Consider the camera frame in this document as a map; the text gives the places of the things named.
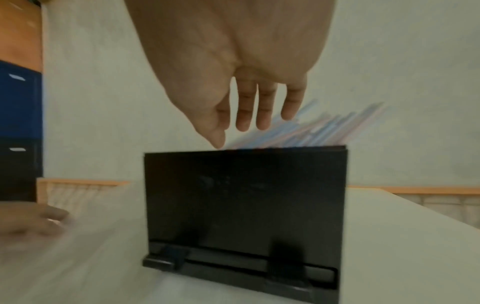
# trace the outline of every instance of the bundle of pens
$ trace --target bundle of pens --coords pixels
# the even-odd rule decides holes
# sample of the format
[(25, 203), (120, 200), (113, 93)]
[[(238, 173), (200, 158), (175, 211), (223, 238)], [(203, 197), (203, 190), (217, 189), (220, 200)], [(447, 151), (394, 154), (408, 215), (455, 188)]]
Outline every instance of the bundle of pens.
[(312, 100), (299, 110), (294, 120), (283, 121), (280, 116), (272, 119), (272, 126), (266, 131), (256, 131), (226, 147), (233, 149), (262, 149), (289, 147), (318, 147), (345, 145), (375, 118), (385, 111), (384, 104), (372, 104), (360, 113), (351, 112), (345, 116), (322, 113), (318, 118), (301, 123), (300, 119), (317, 104)]

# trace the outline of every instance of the black drawer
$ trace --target black drawer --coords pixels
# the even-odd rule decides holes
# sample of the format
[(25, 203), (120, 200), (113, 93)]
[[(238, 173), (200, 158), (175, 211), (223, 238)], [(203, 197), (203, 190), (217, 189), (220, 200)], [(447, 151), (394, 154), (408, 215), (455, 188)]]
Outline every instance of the black drawer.
[(0, 201), (35, 201), (41, 175), (41, 140), (0, 138)]

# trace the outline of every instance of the pinky finger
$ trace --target pinky finger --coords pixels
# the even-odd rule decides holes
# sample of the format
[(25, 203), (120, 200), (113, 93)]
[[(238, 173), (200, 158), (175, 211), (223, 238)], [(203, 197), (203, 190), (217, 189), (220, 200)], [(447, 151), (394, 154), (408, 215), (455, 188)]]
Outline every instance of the pinky finger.
[(286, 98), (281, 109), (281, 117), (285, 120), (291, 120), (295, 117), (302, 101), (304, 99), (305, 90), (307, 89), (307, 76), (298, 82), (287, 84)]

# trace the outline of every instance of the finger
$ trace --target finger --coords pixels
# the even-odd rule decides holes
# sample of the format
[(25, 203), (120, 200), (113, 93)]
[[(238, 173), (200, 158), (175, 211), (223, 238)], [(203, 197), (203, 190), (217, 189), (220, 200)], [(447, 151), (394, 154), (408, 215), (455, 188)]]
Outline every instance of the finger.
[(66, 219), (69, 215), (68, 211), (49, 205), (37, 205), (37, 209), (39, 216), (44, 219), (62, 221)]
[(61, 226), (44, 218), (37, 218), (29, 223), (29, 232), (34, 232), (42, 235), (58, 235), (64, 230)]
[(254, 115), (255, 95), (257, 83), (252, 80), (236, 80), (238, 89), (238, 111), (236, 113), (236, 128), (239, 131), (248, 131)]
[(226, 130), (230, 126), (230, 91), (227, 92), (225, 97), (216, 107), (218, 111), (219, 125), (222, 129)]
[(307, 77), (305, 76), (296, 83), (286, 86), (286, 98), (281, 109), (281, 117), (285, 120), (291, 120), (295, 117), (307, 89)]
[(213, 147), (220, 149), (225, 144), (225, 129), (220, 125), (217, 108), (199, 111), (184, 111), (191, 124)]
[(263, 81), (258, 84), (258, 112), (256, 114), (256, 127), (266, 130), (272, 123), (277, 84), (271, 81)]

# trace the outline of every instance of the black tablet stand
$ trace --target black tablet stand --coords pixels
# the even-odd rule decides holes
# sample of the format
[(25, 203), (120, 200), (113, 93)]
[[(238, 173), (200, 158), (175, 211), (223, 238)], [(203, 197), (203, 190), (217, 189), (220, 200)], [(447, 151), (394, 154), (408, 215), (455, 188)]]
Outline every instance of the black tablet stand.
[(337, 304), (347, 158), (344, 146), (146, 154), (143, 265)]

